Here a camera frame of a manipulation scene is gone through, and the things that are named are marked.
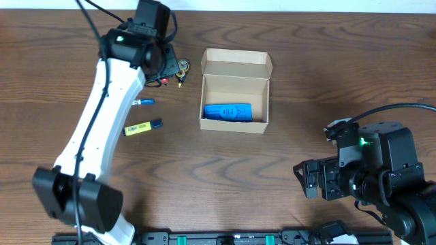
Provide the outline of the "red stapler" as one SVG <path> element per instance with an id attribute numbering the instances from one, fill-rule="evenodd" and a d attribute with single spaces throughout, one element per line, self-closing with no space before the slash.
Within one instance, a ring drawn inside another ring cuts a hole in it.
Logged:
<path id="1" fill-rule="evenodd" d="M 168 79 L 168 78 L 164 78 L 164 79 L 161 80 L 161 83 L 162 83 L 164 86 L 167 86 L 168 83 L 169 83 L 169 79 Z"/>

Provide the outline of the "black yellow correction tape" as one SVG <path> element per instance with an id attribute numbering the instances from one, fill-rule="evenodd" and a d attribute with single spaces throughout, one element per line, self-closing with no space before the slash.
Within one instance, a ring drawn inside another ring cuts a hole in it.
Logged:
<path id="1" fill-rule="evenodd" d="M 179 72 L 176 74 L 176 78 L 178 80 L 178 87 L 182 87 L 184 84 L 187 74 L 189 73 L 191 69 L 191 65 L 189 60 L 187 59 L 179 59 L 178 60 L 178 68 Z"/>

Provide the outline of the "brown cardboard box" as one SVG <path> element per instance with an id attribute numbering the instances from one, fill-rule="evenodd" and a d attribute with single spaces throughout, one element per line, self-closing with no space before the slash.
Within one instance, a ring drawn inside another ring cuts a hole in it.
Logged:
<path id="1" fill-rule="evenodd" d="M 270 77 L 273 64 L 267 52 L 208 48 L 202 60 L 199 121 L 202 130 L 263 134 L 269 121 Z M 246 103 L 251 122 L 207 119 L 204 107 Z"/>

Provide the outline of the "blue plastic holder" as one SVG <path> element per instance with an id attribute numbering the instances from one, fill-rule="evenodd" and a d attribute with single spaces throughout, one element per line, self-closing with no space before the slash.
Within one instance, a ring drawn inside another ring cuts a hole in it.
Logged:
<path id="1" fill-rule="evenodd" d="M 249 103 L 210 104 L 204 106 L 203 116 L 209 120 L 250 123 L 253 121 Z"/>

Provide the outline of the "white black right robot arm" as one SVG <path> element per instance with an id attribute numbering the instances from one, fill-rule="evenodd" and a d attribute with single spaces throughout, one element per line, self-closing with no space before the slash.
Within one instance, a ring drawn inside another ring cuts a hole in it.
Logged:
<path id="1" fill-rule="evenodd" d="M 399 122 L 361 127 L 350 120 L 324 130 L 337 155 L 294 166 L 306 198 L 353 197 L 374 205 L 372 216 L 408 244 L 435 243 L 435 183 L 427 181 L 412 132 Z"/>

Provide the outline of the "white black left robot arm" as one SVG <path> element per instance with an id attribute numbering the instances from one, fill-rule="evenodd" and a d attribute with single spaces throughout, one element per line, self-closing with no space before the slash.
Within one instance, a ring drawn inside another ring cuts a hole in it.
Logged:
<path id="1" fill-rule="evenodd" d="M 38 168 L 32 185 L 47 215 L 74 226 L 76 244 L 140 244 L 122 215 L 122 192 L 108 184 L 114 149 L 129 110 L 147 86 L 160 87 L 179 71 L 168 25 L 174 12 L 140 1 L 135 16 L 97 35 L 99 60 L 88 101 L 71 139 L 51 169 Z"/>

